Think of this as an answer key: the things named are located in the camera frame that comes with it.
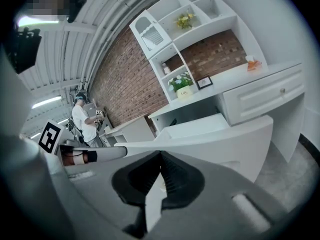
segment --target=white pipe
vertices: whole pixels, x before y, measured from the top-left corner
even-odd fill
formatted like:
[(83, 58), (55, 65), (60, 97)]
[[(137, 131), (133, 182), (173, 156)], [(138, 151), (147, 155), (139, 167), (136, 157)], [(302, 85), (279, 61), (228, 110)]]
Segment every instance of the white pipe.
[[(136, 2), (137, 0), (130, 0), (128, 1), (127, 5), (132, 5)], [(100, 39), (100, 42), (99, 42), (99, 46), (98, 46), (98, 49), (101, 47), (101, 45), (105, 42), (105, 39), (107, 37), (107, 34), (110, 32), (110, 30), (114, 27), (114, 25), (117, 23), (117, 21), (120, 19), (120, 17), (123, 17), (123, 14), (125, 13), (125, 11), (128, 9), (127, 6), (123, 7), (121, 9), (121, 11), (119, 13), (117, 13), (117, 15), (113, 18), (112, 22), (108, 25), (108, 27), (106, 28), (106, 30), (104, 31), (104, 34), (102, 36), (102, 38)], [(93, 71), (94, 71), (94, 68), (93, 68), (93, 65), (96, 61), (96, 57), (98, 55), (98, 49), (97, 51), (93, 54), (93, 56), (91, 57), (91, 61), (90, 61), (90, 64), (89, 64), (89, 67), (88, 67), (88, 71), (86, 73), (86, 76), (85, 76), (85, 84), (84, 84), (84, 89), (87, 90), (88, 88), (88, 83), (89, 83), (89, 80), (90, 80), (90, 75), (92, 75)]]
[(88, 65), (89, 59), (91, 57), (91, 53), (96, 45), (96, 42), (102, 32), (102, 30), (104, 29), (104, 26), (106, 25), (106, 23), (108, 22), (109, 18), (114, 14), (114, 12), (118, 9), (118, 7), (121, 5), (120, 2), (116, 1), (116, 3), (111, 7), (111, 9), (108, 11), (108, 13), (106, 14), (106, 16), (104, 17), (103, 21), (101, 22), (101, 24), (99, 25), (98, 29), (96, 30), (93, 39), (90, 43), (88, 52), (86, 53), (85, 59), (84, 59), (84, 64), (83, 64), (83, 68), (82, 68), (82, 72), (81, 72), (81, 81), (79, 84), (79, 89), (82, 87), (82, 83), (84, 81), (85, 78), (85, 73), (86, 73), (86, 67)]
[[(130, 15), (133, 11), (135, 11), (135, 10), (136, 10), (141, 4), (143, 4), (145, 1), (146, 1), (146, 0), (142, 0), (142, 1), (141, 1), (139, 4), (137, 4), (127, 15)], [(108, 37), (108, 39), (104, 42), (103, 47), (102, 47), (102, 49), (100, 50), (99, 55), (97, 56), (97, 58), (96, 58), (96, 60), (95, 60), (95, 63), (94, 63), (94, 65), (93, 65), (93, 67), (92, 67), (92, 70), (90, 71), (89, 79), (88, 79), (88, 81), (86, 81), (86, 83), (85, 83), (85, 85), (84, 85), (84, 89), (85, 89), (85, 90), (87, 90), (87, 88), (88, 88), (88, 85), (89, 85), (89, 83), (90, 83), (90, 81), (91, 81), (91, 78), (92, 78), (92, 76), (93, 76), (93, 73), (94, 73), (94, 71), (95, 71), (95, 68), (96, 68), (96, 66), (97, 66), (97, 63), (99, 62), (99, 59), (100, 59), (102, 53), (104, 52), (106, 46), (109, 44), (109, 41), (112, 39), (113, 35), (116, 33), (116, 31), (118, 30), (118, 28), (122, 25), (122, 23), (123, 23), (127, 18), (128, 18), (128, 17), (124, 17), (124, 18), (122, 19), (122, 21), (121, 21), (121, 22), (116, 26), (116, 28), (112, 31), (112, 33), (110, 34), (110, 36)], [(105, 36), (107, 33), (108, 33), (108, 32), (107, 32), (107, 30), (106, 30), (106, 31), (104, 32), (104, 35), (102, 36), (101, 40), (104, 40), (104, 39), (105, 39), (104, 36)]]

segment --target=white shelving unit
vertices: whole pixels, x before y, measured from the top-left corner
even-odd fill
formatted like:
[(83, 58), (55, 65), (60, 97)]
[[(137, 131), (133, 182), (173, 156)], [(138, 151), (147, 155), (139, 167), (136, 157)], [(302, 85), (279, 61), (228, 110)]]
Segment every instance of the white shelving unit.
[[(191, 13), (192, 28), (181, 29), (176, 21), (181, 14)], [(262, 50), (242, 19), (222, 0), (160, 0), (148, 10), (142, 12), (130, 28), (138, 40), (147, 59), (157, 76), (160, 85), (171, 103), (177, 99), (174, 92), (168, 90), (168, 80), (187, 71), (193, 85), (193, 92), (198, 88), (180, 51), (212, 35), (232, 30), (240, 41), (247, 55), (253, 55), (268, 70)], [(165, 76), (162, 63), (179, 55), (183, 65), (171, 68)]]

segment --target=fluorescent light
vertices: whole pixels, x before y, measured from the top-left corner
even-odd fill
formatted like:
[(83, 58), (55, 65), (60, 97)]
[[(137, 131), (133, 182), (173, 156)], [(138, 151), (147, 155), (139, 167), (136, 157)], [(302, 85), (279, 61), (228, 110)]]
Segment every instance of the fluorescent light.
[(67, 121), (67, 120), (69, 120), (69, 118), (62, 120), (61, 122), (58, 122), (58, 124), (61, 124), (61, 123), (65, 122), (65, 121)]
[(58, 20), (41, 20), (41, 19), (37, 19), (37, 18), (30, 18), (28, 16), (24, 16), (22, 17), (19, 22), (18, 22), (18, 26), (22, 27), (22, 26), (28, 26), (28, 25), (34, 25), (34, 24), (44, 24), (44, 23), (59, 23)]
[(42, 105), (44, 105), (44, 104), (47, 104), (47, 103), (50, 103), (50, 102), (59, 101), (59, 100), (61, 100), (61, 99), (62, 99), (62, 97), (59, 95), (59, 96), (57, 96), (57, 97), (50, 98), (50, 99), (47, 99), (47, 100), (45, 100), (45, 101), (41, 101), (41, 102), (39, 102), (39, 103), (37, 103), (37, 104), (34, 104), (34, 105), (32, 106), (32, 108), (35, 109), (35, 108), (40, 107), (40, 106), (42, 106)]
[(37, 137), (39, 134), (41, 134), (41, 132), (38, 132), (36, 135), (33, 135), (30, 139)]

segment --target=small photo frame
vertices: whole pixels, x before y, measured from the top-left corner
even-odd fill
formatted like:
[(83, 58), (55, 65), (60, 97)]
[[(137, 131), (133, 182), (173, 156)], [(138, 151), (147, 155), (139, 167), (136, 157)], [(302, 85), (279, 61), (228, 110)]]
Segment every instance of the small photo frame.
[(211, 85), (214, 84), (214, 83), (211, 81), (211, 78), (210, 78), (209, 76), (204, 77), (204, 78), (198, 80), (196, 83), (197, 83), (199, 89), (203, 89), (203, 88), (206, 88), (206, 87), (211, 86)]

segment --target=brick wall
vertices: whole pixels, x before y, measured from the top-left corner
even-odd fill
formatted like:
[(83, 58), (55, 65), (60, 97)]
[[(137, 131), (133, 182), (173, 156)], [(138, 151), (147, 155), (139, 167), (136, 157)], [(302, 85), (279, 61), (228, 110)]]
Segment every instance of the brick wall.
[[(231, 30), (213, 35), (181, 51), (195, 80), (246, 63), (245, 51)], [(181, 66), (179, 57), (167, 61)], [(113, 127), (142, 114), (151, 114), (167, 98), (129, 26), (118, 35), (90, 88), (89, 97), (104, 106)]]
[[(246, 52), (231, 30), (203, 39), (182, 50), (181, 55), (195, 81), (247, 63)], [(172, 70), (181, 63), (179, 55), (166, 62)]]

